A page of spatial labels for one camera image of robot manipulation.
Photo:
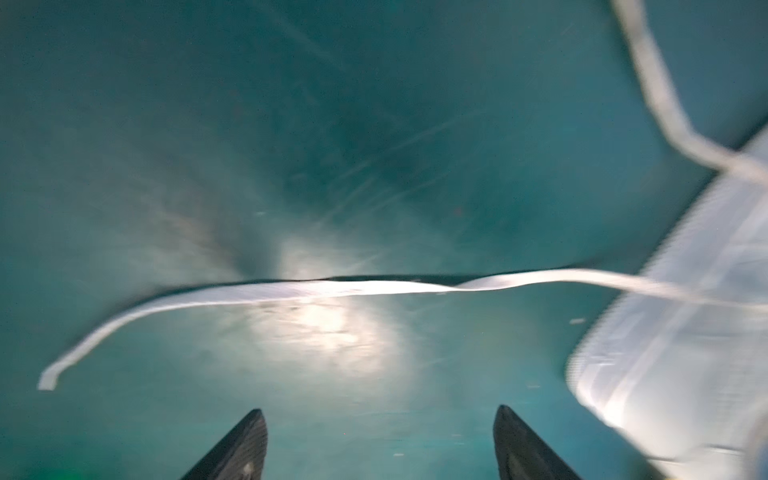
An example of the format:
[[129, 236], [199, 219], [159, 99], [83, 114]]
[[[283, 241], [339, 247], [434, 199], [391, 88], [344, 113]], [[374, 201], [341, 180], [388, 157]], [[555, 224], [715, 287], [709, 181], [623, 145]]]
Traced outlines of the white sneaker shoe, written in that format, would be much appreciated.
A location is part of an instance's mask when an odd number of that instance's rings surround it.
[[620, 296], [571, 356], [577, 400], [672, 479], [767, 475], [767, 190], [718, 176], [644, 274], [721, 308]]

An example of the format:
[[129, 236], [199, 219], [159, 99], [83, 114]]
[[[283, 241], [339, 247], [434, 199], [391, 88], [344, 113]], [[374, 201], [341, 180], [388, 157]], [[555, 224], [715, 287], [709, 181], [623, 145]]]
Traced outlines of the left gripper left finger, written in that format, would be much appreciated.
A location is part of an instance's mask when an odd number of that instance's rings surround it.
[[251, 410], [181, 480], [260, 480], [267, 445], [262, 410]]

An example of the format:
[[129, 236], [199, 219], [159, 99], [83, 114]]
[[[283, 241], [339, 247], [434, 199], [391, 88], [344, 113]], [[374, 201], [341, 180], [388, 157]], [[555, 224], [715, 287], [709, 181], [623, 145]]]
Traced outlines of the white shoelace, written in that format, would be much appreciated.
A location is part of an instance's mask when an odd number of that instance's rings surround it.
[[[767, 167], [755, 157], [724, 147], [698, 133], [679, 102], [677, 91], [648, 25], [641, 1], [615, 1], [613, 11], [625, 38], [646, 106], [667, 142], [688, 159], [753, 184], [767, 184]], [[161, 296], [129, 308], [87, 334], [40, 374], [40, 391], [56, 389], [59, 377], [120, 328], [140, 318], [205, 306], [255, 305], [280, 301], [355, 296], [394, 296], [487, 292], [529, 285], [577, 283], [688, 303], [737, 307], [737, 302], [697, 293], [679, 284], [612, 271], [564, 268], [496, 274], [456, 285], [401, 280], [306, 280], [206, 287]]]

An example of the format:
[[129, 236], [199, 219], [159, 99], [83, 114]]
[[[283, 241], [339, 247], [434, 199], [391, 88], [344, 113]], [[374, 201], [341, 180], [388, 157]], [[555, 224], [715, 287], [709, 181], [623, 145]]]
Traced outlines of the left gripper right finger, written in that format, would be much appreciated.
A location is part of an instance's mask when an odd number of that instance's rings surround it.
[[500, 405], [493, 423], [495, 456], [501, 480], [580, 480], [509, 406]]

